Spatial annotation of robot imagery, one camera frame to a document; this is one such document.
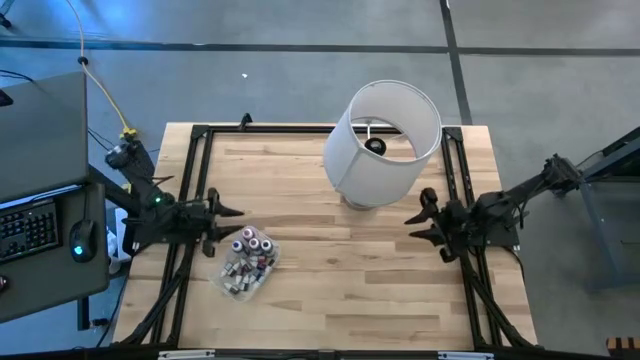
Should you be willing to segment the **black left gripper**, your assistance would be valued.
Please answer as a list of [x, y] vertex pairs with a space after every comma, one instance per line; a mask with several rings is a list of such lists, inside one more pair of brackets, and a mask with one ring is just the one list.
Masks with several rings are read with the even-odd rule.
[[185, 244], [200, 242], [204, 255], [213, 258], [219, 241], [244, 228], [243, 225], [218, 226], [217, 215], [221, 217], [244, 215], [243, 211], [222, 205], [219, 199], [217, 189], [209, 188], [205, 200], [195, 199], [181, 204], [178, 207], [176, 225], [172, 230], [172, 240]]

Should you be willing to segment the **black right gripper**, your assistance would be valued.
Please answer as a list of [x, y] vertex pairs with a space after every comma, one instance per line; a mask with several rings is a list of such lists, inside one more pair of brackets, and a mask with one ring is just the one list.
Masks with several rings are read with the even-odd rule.
[[409, 233], [410, 237], [425, 239], [434, 246], [440, 247], [440, 256], [445, 263], [459, 259], [461, 263], [469, 263], [468, 211], [460, 200], [451, 200], [439, 209], [438, 197], [433, 188], [425, 188], [421, 192], [423, 209], [404, 222], [405, 225], [419, 224], [431, 220], [428, 229]]

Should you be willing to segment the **black computer mouse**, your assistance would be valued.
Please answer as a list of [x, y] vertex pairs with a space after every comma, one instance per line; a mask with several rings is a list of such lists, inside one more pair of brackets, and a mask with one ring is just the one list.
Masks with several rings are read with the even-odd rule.
[[93, 237], [95, 222], [83, 219], [75, 223], [69, 233], [69, 247], [73, 260], [77, 263], [91, 261], [97, 250], [97, 242]]

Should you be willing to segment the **blue-grey metal cart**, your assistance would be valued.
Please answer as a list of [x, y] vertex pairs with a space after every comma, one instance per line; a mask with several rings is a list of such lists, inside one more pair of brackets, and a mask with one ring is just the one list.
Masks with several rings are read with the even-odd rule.
[[576, 168], [579, 178], [554, 195], [582, 198], [603, 262], [589, 288], [640, 285], [640, 126]]

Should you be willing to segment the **dark grey desk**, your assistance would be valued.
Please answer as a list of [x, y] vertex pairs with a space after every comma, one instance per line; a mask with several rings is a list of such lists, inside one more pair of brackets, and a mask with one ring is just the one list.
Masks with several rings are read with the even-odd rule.
[[[0, 264], [0, 323], [14, 320], [104, 291], [109, 284], [105, 191], [101, 185], [49, 196], [57, 208], [59, 247]], [[3, 205], [1, 209], [12, 206]], [[73, 260], [69, 247], [71, 227], [83, 219], [95, 222], [95, 257], [86, 263]]]

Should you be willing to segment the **black backlit keyboard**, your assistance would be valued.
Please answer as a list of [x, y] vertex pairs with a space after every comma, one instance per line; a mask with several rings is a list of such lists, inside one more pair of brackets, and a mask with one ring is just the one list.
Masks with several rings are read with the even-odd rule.
[[0, 264], [59, 247], [57, 208], [44, 199], [0, 210]]

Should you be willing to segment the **grey laptop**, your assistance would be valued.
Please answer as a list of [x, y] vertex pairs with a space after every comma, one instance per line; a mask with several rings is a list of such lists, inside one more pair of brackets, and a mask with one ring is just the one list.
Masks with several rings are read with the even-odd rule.
[[0, 202], [83, 182], [89, 174], [81, 72], [0, 88]]

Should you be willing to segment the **wood and black striped object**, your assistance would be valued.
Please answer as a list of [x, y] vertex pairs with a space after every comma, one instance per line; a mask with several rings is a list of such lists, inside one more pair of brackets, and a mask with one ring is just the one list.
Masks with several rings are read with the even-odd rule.
[[611, 354], [622, 351], [640, 351], [640, 337], [610, 337], [606, 340], [606, 347]]

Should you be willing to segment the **black aluminium table frame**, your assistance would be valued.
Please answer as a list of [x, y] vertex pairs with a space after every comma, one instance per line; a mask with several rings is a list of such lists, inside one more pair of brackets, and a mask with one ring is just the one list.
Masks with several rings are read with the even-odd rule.
[[348, 207], [323, 166], [329, 127], [320, 124], [171, 123], [157, 172], [164, 189], [193, 197], [216, 188], [282, 249], [273, 273], [247, 301], [214, 283], [227, 245], [214, 257], [196, 252], [183, 292], [171, 299], [158, 337], [182, 348], [469, 350], [475, 337], [506, 338], [485, 311], [469, 319], [458, 263], [413, 237], [408, 219], [422, 189], [441, 201], [500, 188], [489, 130], [454, 128], [452, 148], [465, 159], [435, 154], [402, 200], [370, 211]]

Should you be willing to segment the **white bracket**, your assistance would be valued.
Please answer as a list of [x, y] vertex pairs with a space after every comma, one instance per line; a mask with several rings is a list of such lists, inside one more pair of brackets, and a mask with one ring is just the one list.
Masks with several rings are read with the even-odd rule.
[[438, 360], [495, 360], [493, 353], [466, 351], [439, 351]]
[[213, 360], [215, 357], [214, 349], [189, 349], [161, 351], [157, 360]]

